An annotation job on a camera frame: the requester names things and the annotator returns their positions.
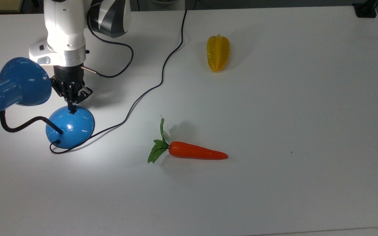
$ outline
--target white table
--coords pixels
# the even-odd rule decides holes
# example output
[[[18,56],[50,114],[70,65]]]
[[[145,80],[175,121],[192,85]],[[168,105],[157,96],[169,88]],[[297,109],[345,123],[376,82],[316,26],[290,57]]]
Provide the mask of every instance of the white table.
[[[183,12],[133,12],[118,38],[135,49],[116,79],[86,73],[96,131],[119,123],[160,81]],[[228,37],[220,73],[209,36]],[[44,39],[43,15],[0,15],[0,69]],[[378,18],[352,7],[190,11],[162,87],[128,122],[54,155],[44,124],[0,127],[0,235],[233,236],[378,227]],[[86,31],[85,65],[113,74],[129,59]],[[66,103],[7,110],[12,127]],[[147,164],[160,115],[169,141],[229,155],[164,154]]]

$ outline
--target blue desk lamp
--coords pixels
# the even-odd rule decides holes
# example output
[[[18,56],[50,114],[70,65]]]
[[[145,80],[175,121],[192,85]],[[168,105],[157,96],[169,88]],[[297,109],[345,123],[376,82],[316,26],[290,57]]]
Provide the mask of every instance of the blue desk lamp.
[[[49,119],[38,116],[19,127],[8,127],[5,110],[9,106],[40,105],[49,99],[51,92],[49,76],[39,64],[28,58],[8,61],[0,72],[0,120],[3,128],[14,133],[41,120],[47,124],[48,140],[59,148],[72,148],[88,139],[94,130],[94,117],[80,106],[77,106],[74,114],[65,106],[55,111]]]

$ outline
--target carrot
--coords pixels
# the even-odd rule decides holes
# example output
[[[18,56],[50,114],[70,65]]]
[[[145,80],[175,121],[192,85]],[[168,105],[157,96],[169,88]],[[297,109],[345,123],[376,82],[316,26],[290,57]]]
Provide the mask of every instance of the carrot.
[[[224,152],[214,151],[179,141],[170,143],[168,153],[174,157],[195,158],[203,160],[223,160],[227,159],[228,157]]]
[[[224,152],[214,151],[184,142],[174,141],[169,145],[164,139],[163,124],[164,118],[162,117],[160,123],[160,133],[162,140],[154,140],[155,145],[153,146],[153,149],[151,149],[151,153],[148,157],[148,163],[154,163],[167,149],[168,153],[174,157],[195,158],[202,160],[223,160],[228,158],[228,155]]]

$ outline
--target carrot leaves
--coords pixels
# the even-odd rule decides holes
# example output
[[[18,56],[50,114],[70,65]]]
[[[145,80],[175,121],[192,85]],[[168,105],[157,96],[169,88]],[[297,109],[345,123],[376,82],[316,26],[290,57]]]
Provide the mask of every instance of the carrot leaves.
[[[164,124],[164,118],[161,118],[160,123],[160,133],[162,140],[156,139],[154,140],[154,146],[153,149],[151,149],[150,155],[148,156],[148,163],[152,162],[154,163],[161,154],[166,151],[169,148],[169,145],[164,139],[164,130],[163,130],[163,124]]]

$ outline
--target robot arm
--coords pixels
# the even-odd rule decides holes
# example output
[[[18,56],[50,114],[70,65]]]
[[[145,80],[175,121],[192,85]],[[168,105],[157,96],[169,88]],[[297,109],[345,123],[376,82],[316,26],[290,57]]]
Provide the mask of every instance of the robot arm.
[[[48,38],[29,48],[31,60],[54,66],[52,87],[64,97],[71,113],[93,93],[85,87],[83,70],[89,53],[84,38],[87,12],[92,30],[110,37],[122,36],[130,26],[129,0],[93,0],[90,9],[85,8],[83,0],[46,0]]]

